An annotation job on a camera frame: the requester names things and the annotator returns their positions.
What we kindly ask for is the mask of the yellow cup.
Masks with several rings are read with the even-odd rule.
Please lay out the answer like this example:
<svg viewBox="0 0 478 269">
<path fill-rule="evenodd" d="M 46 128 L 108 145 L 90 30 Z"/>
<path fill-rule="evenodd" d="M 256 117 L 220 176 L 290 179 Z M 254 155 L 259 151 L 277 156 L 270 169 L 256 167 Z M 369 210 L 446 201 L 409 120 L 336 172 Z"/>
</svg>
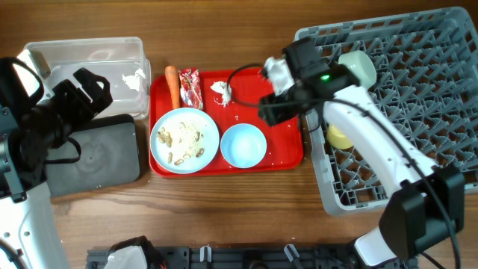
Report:
<svg viewBox="0 0 478 269">
<path fill-rule="evenodd" d="M 348 139 L 337 127 L 329 125 L 326 139 L 329 144 L 336 149 L 349 149 L 353 146 L 353 143 Z"/>
</svg>

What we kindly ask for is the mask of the green bowl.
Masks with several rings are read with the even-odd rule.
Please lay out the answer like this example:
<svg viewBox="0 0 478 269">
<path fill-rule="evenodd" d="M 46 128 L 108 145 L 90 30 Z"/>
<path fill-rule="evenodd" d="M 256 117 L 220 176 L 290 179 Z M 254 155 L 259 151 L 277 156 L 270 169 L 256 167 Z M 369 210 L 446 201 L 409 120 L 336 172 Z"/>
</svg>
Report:
<svg viewBox="0 0 478 269">
<path fill-rule="evenodd" d="M 369 56 L 363 51 L 354 51 L 342 54 L 338 63 L 347 69 L 359 80 L 366 89 L 375 85 L 377 74 L 375 66 Z"/>
</svg>

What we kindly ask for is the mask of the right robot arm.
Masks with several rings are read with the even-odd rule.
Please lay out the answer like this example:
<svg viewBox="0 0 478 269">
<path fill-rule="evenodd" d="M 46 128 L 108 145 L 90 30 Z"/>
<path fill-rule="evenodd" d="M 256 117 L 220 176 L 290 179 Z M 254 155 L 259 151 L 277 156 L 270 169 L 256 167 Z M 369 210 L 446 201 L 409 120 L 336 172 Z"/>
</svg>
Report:
<svg viewBox="0 0 478 269">
<path fill-rule="evenodd" d="M 329 67 L 314 42 L 302 38 L 269 58 L 263 75 L 273 93 L 258 103 L 259 116 L 275 126 L 316 111 L 349 139 L 378 176 L 388 204 L 379 225 L 353 244 L 357 262 L 376 267 L 424 254 L 464 226 L 465 179 L 453 165 L 439 167 L 413 146 L 369 96 L 376 69 L 360 50 Z"/>
</svg>

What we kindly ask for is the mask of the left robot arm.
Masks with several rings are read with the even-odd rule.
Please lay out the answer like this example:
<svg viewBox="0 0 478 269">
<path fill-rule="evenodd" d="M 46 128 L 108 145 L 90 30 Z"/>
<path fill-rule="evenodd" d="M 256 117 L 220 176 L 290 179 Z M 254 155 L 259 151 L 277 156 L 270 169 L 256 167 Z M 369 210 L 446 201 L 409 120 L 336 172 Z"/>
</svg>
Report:
<svg viewBox="0 0 478 269">
<path fill-rule="evenodd" d="M 68 268 L 55 227 L 44 167 L 50 149 L 111 103 L 109 81 L 80 68 L 76 87 L 66 79 L 44 99 L 42 84 L 28 94 L 18 72 L 31 68 L 18 58 L 1 59 L 1 265 L 9 268 Z"/>
</svg>

